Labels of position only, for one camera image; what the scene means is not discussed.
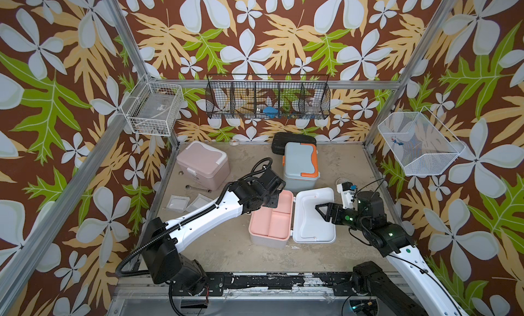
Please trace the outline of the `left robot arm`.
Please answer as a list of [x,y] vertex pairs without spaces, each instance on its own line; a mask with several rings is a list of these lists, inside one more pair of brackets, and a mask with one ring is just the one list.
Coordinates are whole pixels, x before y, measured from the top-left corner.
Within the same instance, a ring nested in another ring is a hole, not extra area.
[[270,157],[259,160],[251,172],[228,182],[219,197],[178,219],[151,220],[144,242],[116,268],[119,278],[150,275],[155,284],[176,282],[191,288],[206,280],[206,273],[195,260],[182,252],[197,238],[224,222],[262,207],[276,208],[285,181],[272,170]]

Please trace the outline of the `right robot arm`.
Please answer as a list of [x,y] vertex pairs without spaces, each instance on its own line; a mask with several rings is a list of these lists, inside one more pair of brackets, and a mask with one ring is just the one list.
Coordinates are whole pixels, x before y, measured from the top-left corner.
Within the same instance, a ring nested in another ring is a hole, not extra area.
[[350,283],[356,294],[378,298],[395,315],[466,315],[424,261],[412,237],[387,219],[378,193],[356,191],[349,201],[352,207],[324,203],[315,209],[325,222],[361,232],[367,245],[394,266],[415,297],[410,298],[372,261],[353,267]]

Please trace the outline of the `white and salmon first aid box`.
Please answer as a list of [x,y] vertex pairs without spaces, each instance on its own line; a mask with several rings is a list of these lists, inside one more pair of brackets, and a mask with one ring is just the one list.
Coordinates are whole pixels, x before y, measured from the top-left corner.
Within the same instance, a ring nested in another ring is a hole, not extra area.
[[249,234],[254,245],[284,248],[292,239],[297,244],[332,244],[336,226],[326,222],[315,209],[334,202],[331,188],[305,190],[294,195],[283,190],[276,208],[261,207],[251,214]]

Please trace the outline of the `white gauze packet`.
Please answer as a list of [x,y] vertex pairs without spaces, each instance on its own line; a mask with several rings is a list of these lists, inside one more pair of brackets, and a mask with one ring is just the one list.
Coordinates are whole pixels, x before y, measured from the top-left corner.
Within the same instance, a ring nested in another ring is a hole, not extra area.
[[213,199],[206,197],[204,195],[199,194],[186,208],[187,212],[194,212],[195,210],[198,210],[199,208],[202,208],[209,204],[210,202],[213,202]]
[[173,212],[184,212],[188,207],[189,201],[189,197],[172,195],[169,199],[166,209]]

